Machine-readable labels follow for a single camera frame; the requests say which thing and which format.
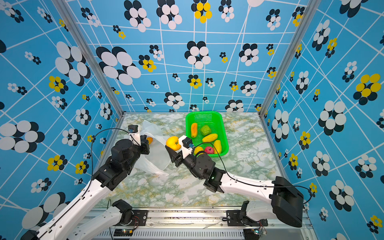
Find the plastic bag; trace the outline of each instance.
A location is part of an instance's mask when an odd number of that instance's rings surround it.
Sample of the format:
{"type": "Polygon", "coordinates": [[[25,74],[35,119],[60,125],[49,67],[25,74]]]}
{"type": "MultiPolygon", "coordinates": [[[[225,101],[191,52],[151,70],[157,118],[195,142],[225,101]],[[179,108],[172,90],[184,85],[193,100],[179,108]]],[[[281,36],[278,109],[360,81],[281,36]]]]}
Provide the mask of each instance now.
{"type": "Polygon", "coordinates": [[[153,123],[144,120],[140,126],[140,135],[153,138],[149,145],[149,154],[141,154],[135,163],[135,168],[152,174],[168,174],[163,170],[170,164],[169,154],[165,148],[168,136],[163,136],[161,129],[153,123]]]}

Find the pink fruit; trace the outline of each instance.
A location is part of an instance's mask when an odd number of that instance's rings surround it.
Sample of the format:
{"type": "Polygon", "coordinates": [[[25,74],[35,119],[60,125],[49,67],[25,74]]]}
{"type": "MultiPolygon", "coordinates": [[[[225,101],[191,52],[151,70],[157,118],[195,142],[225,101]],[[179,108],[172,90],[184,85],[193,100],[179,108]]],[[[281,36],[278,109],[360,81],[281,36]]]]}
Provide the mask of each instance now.
{"type": "Polygon", "coordinates": [[[204,149],[204,152],[206,152],[206,153],[208,153],[208,154],[213,154],[213,153],[215,153],[215,150],[214,150],[213,147],[206,147],[206,148],[204,149]]]}

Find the table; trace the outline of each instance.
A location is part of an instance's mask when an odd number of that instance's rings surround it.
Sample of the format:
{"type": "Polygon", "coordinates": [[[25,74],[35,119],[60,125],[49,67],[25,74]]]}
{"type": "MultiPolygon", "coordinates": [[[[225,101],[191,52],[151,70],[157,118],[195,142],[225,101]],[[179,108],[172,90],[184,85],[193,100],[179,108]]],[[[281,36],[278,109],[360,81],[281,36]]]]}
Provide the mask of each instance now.
{"type": "MultiPolygon", "coordinates": [[[[187,113],[126,113],[122,127],[142,124],[144,120],[158,125],[164,136],[185,134],[187,113]]],[[[222,157],[225,167],[233,174],[253,179],[275,179],[280,176],[276,160],[267,141],[257,113],[221,113],[229,143],[229,153],[222,157]]],[[[120,132],[117,142],[124,138],[120,132]]],[[[219,158],[213,159],[216,167],[224,169],[219,158]]],[[[195,178],[181,165],[168,165],[169,175],[148,174],[134,169],[115,190],[95,207],[107,206],[108,199],[123,199],[133,207],[179,206],[241,206],[243,201],[255,200],[239,194],[213,193],[207,190],[203,180],[195,178]]]]}

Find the blue wallpaper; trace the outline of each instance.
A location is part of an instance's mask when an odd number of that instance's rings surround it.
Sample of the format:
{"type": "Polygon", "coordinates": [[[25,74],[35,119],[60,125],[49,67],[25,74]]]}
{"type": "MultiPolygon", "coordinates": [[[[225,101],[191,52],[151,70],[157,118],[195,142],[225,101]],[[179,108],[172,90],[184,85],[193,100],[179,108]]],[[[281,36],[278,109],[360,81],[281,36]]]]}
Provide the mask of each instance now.
{"type": "Polygon", "coordinates": [[[91,176],[116,125],[87,61],[47,0],[0,0],[0,239],[55,216],[91,176]]]}
{"type": "Polygon", "coordinates": [[[322,0],[263,116],[319,239],[384,239],[383,13],[322,0]]]}
{"type": "Polygon", "coordinates": [[[254,112],[308,0],[67,4],[125,111],[254,112]]]}

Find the green basket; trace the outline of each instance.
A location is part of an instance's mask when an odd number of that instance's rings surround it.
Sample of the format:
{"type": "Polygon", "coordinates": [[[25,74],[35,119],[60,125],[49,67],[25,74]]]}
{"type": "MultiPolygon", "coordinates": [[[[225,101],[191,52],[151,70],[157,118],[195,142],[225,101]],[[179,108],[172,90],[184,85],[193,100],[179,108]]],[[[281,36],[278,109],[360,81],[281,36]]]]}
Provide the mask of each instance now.
{"type": "MultiPolygon", "coordinates": [[[[193,112],[187,114],[185,117],[185,127],[186,127],[186,135],[187,137],[191,138],[193,141],[193,144],[195,146],[199,145],[202,143],[203,134],[201,134],[200,129],[204,126],[208,125],[212,133],[217,133],[217,140],[221,141],[221,147],[222,151],[220,156],[224,156],[228,153],[229,150],[229,145],[228,145],[228,140],[227,140],[227,135],[225,133],[225,128],[224,128],[224,123],[223,123],[223,117],[221,116],[220,113],[214,112],[214,111],[207,111],[207,112],[193,112]],[[192,123],[197,123],[197,137],[192,138],[191,137],[191,125],[192,123]]],[[[204,143],[200,145],[203,149],[206,147],[210,146],[212,147],[211,144],[209,143],[204,143]]],[[[218,157],[217,154],[210,154],[210,157],[218,157]]]]}

